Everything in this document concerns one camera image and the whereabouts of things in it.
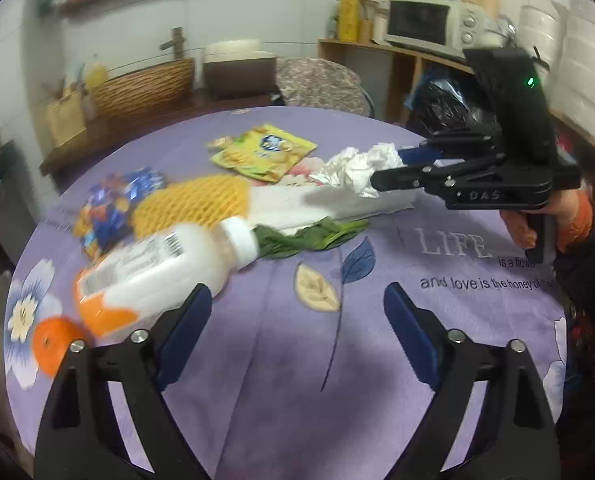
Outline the person's right hand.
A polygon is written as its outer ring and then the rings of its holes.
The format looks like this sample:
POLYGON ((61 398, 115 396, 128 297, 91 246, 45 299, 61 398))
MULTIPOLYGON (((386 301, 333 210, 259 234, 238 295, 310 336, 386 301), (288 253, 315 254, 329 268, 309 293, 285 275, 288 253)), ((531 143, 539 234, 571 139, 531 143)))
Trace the person's right hand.
POLYGON ((500 211, 500 217, 514 243, 523 249, 534 249, 537 245, 538 234, 529 226, 529 216, 540 214, 552 217, 557 222, 559 252, 567 252, 570 247, 587 240, 593 226, 593 205, 583 190, 555 192, 549 203, 541 209, 500 211))

